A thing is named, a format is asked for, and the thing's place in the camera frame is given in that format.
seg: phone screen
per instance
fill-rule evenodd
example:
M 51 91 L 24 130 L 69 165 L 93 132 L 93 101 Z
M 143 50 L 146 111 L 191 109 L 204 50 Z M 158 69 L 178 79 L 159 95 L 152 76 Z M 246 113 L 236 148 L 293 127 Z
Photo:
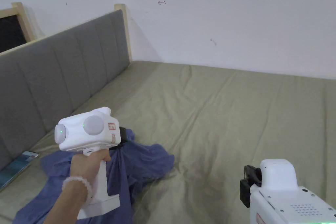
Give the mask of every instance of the phone screen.
M 37 156 L 37 153 L 24 152 L 2 169 L 0 171 L 0 190 L 8 185 L 20 172 L 27 168 L 30 162 Z

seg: white robotic device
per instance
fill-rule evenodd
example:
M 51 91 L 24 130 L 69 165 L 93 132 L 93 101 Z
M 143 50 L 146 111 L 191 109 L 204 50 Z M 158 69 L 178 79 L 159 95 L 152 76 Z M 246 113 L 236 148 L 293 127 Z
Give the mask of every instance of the white robotic device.
M 240 199 L 250 207 L 251 224 L 336 224 L 335 209 L 298 186 L 294 166 L 285 159 L 245 166 Z
M 111 117 L 107 107 L 63 118 L 55 127 L 55 142 L 62 151 L 89 156 L 121 142 L 119 122 Z M 80 210 L 78 219 L 102 215 L 117 207 L 120 207 L 119 195 L 108 195 L 106 162 L 102 161 L 93 184 L 93 198 Z

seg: mattress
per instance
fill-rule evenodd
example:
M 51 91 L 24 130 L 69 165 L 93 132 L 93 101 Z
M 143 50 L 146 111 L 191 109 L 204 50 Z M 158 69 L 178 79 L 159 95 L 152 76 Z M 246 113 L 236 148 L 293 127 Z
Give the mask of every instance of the mattress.
M 136 61 L 74 114 L 103 106 L 137 142 L 176 157 L 139 195 L 135 223 L 249 223 L 239 182 L 266 158 L 288 159 L 300 185 L 336 206 L 336 81 Z M 57 149 L 50 132 L 32 151 Z M 0 193 L 0 220 L 45 182 L 36 159 Z

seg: red label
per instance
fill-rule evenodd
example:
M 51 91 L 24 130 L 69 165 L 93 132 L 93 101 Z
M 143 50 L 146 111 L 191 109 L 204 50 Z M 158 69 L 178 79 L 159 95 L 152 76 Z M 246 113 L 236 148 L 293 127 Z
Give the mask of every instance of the red label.
M 256 218 L 257 224 L 265 224 L 265 222 L 262 220 L 260 215 L 257 213 L 257 218 Z
M 115 124 L 109 124 L 109 130 L 115 130 L 116 125 Z

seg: wrist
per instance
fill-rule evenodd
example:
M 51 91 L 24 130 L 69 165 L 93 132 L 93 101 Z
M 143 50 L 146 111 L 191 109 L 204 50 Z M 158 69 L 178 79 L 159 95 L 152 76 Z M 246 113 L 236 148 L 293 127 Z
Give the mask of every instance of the wrist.
M 62 193 L 77 198 L 82 204 L 85 203 L 88 195 L 86 186 L 81 181 L 75 180 L 69 181 Z

